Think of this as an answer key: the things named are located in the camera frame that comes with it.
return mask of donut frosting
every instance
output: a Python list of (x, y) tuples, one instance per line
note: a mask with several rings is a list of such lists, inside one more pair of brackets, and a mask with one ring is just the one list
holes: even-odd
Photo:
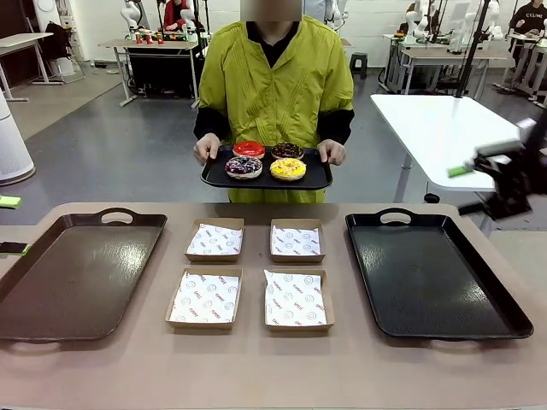
[(278, 143), (272, 148), (272, 155), (279, 158), (300, 158), (304, 150), (295, 143)]
[(294, 158), (285, 158), (275, 161), (270, 172), (274, 177), (301, 177), (306, 173), (306, 164)]
[(245, 141), (242, 143), (236, 143), (233, 146), (233, 151), (241, 156), (259, 156), (266, 153), (264, 145), (255, 141)]
[(252, 156), (236, 156), (226, 163), (226, 172), (237, 175), (255, 173), (262, 169), (262, 162)]

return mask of yellow-green jacket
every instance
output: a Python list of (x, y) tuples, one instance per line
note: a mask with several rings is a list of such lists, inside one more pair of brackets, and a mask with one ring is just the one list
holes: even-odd
[[(218, 31), (200, 84), (200, 108), (223, 113), (231, 141), (316, 148), (319, 114), (353, 109), (353, 79), (336, 32), (308, 16), (273, 68), (244, 22)], [(322, 202), (324, 191), (231, 190), (232, 202)]]

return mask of paper food box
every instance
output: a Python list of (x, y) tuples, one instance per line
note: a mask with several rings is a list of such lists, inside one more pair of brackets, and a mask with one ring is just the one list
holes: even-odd
[(243, 244), (244, 220), (209, 218), (195, 220), (185, 255), (192, 262), (236, 262)]
[(272, 220), (270, 254), (275, 263), (320, 263), (325, 238), (320, 220)]
[(241, 269), (186, 268), (165, 320), (177, 328), (232, 329), (241, 280)]
[(269, 269), (264, 275), (265, 323), (270, 331), (328, 331), (334, 325), (325, 271)]

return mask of white wall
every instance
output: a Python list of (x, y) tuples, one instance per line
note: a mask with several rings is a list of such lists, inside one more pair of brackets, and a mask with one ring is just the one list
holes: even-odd
[[(126, 22), (120, 16), (124, 6), (123, 0), (69, 0), (78, 25), (82, 48), (92, 60), (114, 60), (112, 50), (98, 47), (99, 43), (114, 38), (124, 38), (127, 34)], [(454, 4), (462, 0), (449, 0), (445, 19), (450, 17)], [(515, 6), (514, 0), (500, 0), (500, 21), (507, 31), (509, 19)], [(519, 0), (519, 5), (528, 0)], [(199, 0), (202, 23), (205, 24), (204, 2)], [(394, 33), (404, 22), (404, 12), (412, 0), (348, 0), (347, 10), (350, 13), (346, 25), (340, 30), (342, 37), (352, 44), (348, 53), (362, 51), (368, 53), (370, 67), (385, 64), (388, 40), (382, 38), (384, 33)], [(159, 27), (156, 12), (156, 0), (143, 0), (151, 27)], [(209, 0), (209, 18), (211, 31), (216, 31), (227, 24), (239, 20), (239, 0)], [(477, 10), (479, 0), (473, 0), (470, 10)], [(505, 49), (505, 42), (495, 47)]]

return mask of tray handle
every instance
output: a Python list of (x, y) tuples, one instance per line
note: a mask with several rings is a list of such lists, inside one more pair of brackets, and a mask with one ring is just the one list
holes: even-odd
[[(127, 223), (120, 220), (114, 220), (112, 222), (103, 222), (103, 217), (108, 214), (127, 214), (132, 217), (132, 221)], [(110, 225), (110, 226), (138, 226), (144, 222), (145, 215), (137, 214), (131, 209), (127, 208), (108, 208), (101, 212), (97, 212), (91, 216), (98, 225)]]
[[(392, 222), (388, 222), (388, 223), (382, 222), (382, 217), (383, 217), (383, 216), (386, 216), (386, 215), (389, 215), (389, 214), (403, 214), (403, 215), (407, 215), (407, 216), (410, 217), (410, 224), (407, 224), (407, 223), (402, 222), (402, 221), (392, 221)], [(408, 209), (403, 209), (403, 208), (388, 208), (388, 209), (384, 209), (384, 210), (382, 210), (382, 211), (379, 211), (377, 214), (374, 215), (374, 217), (378, 219), (378, 224), (379, 224), (379, 225), (387, 225), (387, 226), (404, 226), (404, 225), (412, 225), (413, 222), (415, 222), (415, 218), (417, 218), (418, 215), (415, 214), (414, 212), (409, 211)]]

